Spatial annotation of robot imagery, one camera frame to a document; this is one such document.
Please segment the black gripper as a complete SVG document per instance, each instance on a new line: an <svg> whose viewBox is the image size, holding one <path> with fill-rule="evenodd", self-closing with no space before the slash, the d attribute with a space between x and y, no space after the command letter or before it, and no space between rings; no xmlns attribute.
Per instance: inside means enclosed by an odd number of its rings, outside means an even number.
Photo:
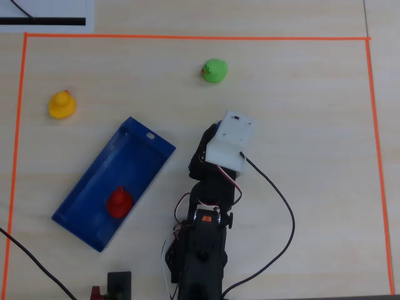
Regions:
<svg viewBox="0 0 400 300"><path fill-rule="evenodd" d="M206 162L206 147L214 137L219 123L212 124L202 135L199 146L189 163L189 177L208 185L227 185L228 179L218 167Z"/></svg>

